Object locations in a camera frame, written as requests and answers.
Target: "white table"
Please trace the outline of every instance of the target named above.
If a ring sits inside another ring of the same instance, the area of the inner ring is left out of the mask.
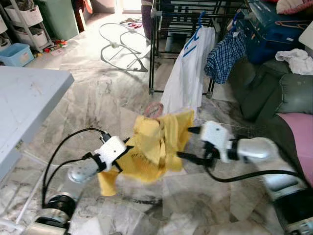
[[[73,81],[68,71],[0,66],[0,181]]]

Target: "tile floor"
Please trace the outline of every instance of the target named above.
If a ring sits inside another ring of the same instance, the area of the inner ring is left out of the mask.
[[[12,173],[1,185],[0,216],[15,221],[29,193],[39,178],[43,165],[29,160],[27,154],[47,161],[57,144],[69,133],[85,127],[105,129],[122,138],[132,134],[135,118],[161,94],[148,95],[148,73],[121,72],[100,60],[100,49],[107,42],[98,28],[107,22],[118,22],[116,15],[96,14],[88,30],[69,40],[62,55],[45,54],[28,67],[71,71],[74,84],[47,118],[33,142],[25,146]],[[149,59],[144,58],[149,67]],[[160,60],[156,67],[156,88],[163,88],[174,60]],[[203,97],[199,120],[225,123],[236,133],[250,129],[242,120],[229,87],[215,89],[213,99]],[[100,145],[98,136],[86,133],[69,141],[56,157],[55,164],[81,157]],[[186,151],[198,153],[201,143],[193,136]],[[229,177],[254,170],[243,163],[218,163],[214,173]],[[64,177],[62,171],[52,182],[53,194]],[[168,172],[159,181],[146,185],[120,176],[118,194],[100,195],[97,179],[86,188],[71,223],[71,232],[95,217],[107,234],[122,235],[279,235],[283,234],[274,209],[259,179],[234,183],[212,180],[200,166],[184,161],[180,173]],[[35,193],[20,224],[27,226],[38,211],[40,191]],[[17,235],[20,231],[0,226],[0,234]]]

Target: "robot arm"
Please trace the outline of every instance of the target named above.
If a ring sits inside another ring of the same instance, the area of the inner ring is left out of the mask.
[[[107,134],[105,139],[94,155],[87,154],[68,170],[57,195],[49,200],[24,235],[68,235],[69,222],[86,184],[97,173],[109,171],[112,165],[117,165],[115,160],[130,149],[117,136]]]
[[[269,164],[280,169],[280,173],[276,171],[264,175],[263,181],[282,227],[289,235],[313,234],[313,209],[306,205],[313,204],[312,192],[297,177],[294,169],[281,159],[273,141],[267,138],[231,140],[228,130],[213,121],[188,130],[200,134],[205,143],[205,158],[179,152],[178,156],[181,158],[211,168],[220,159],[225,163],[231,163],[232,160],[253,163],[258,170],[268,169]],[[107,134],[103,142],[94,155],[89,154],[88,158],[77,162],[68,170],[59,193],[49,200],[35,222],[25,231],[25,235],[68,235],[69,221],[85,185],[96,173],[109,171],[116,164],[115,160],[129,150],[116,136]]]

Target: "plaid shirt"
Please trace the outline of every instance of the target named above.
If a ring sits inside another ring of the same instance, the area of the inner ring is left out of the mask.
[[[228,32],[224,39],[211,50],[204,67],[205,74],[219,84],[226,82],[232,66],[246,54],[244,32],[240,31],[237,37],[233,37],[233,34],[233,32]]]

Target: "yellow shirt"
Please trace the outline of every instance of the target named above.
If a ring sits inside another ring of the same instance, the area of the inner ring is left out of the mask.
[[[166,171],[181,171],[182,162],[176,152],[183,151],[188,139],[187,128],[192,126],[193,111],[166,115],[158,119],[139,116],[134,125],[134,136],[126,145],[134,146],[116,160],[122,173],[142,182],[154,182]],[[100,172],[98,180],[103,196],[116,194],[116,167]]]

